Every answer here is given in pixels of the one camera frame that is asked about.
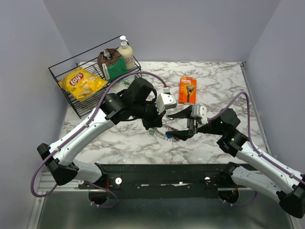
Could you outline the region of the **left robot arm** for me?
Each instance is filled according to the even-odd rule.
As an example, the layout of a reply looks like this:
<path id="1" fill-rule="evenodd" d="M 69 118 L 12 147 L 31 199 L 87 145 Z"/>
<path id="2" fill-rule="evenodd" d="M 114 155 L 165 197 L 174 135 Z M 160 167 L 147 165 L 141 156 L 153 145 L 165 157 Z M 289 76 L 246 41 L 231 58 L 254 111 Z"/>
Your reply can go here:
<path id="1" fill-rule="evenodd" d="M 146 129 L 161 127 L 165 114 L 164 96 L 170 97 L 168 86 L 156 91 L 149 81 L 136 78 L 125 90 L 105 92 L 87 118 L 63 138 L 50 145 L 40 144 L 37 150 L 56 185 L 84 180 L 94 188 L 102 188 L 106 177 L 100 166 L 78 161 L 76 156 L 96 137 L 120 122 L 136 118 L 142 119 Z"/>

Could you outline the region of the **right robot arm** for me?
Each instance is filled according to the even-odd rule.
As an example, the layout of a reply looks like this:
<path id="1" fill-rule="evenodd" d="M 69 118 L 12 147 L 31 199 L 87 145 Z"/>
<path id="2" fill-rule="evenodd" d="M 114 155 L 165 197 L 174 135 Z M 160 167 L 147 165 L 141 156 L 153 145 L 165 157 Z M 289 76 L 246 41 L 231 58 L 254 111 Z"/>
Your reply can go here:
<path id="1" fill-rule="evenodd" d="M 187 140 L 197 133 L 220 135 L 218 146 L 227 154 L 236 157 L 252 167 L 259 174 L 242 166 L 229 163 L 219 175 L 225 187 L 232 184 L 249 187 L 276 201 L 293 217 L 305 215 L 305 176 L 270 156 L 237 130 L 240 120 L 231 108 L 223 109 L 215 118 L 207 118 L 206 108 L 191 105 L 184 110 L 168 115 L 169 119 L 187 119 L 187 130 L 169 131 L 166 134 L 180 140 Z"/>

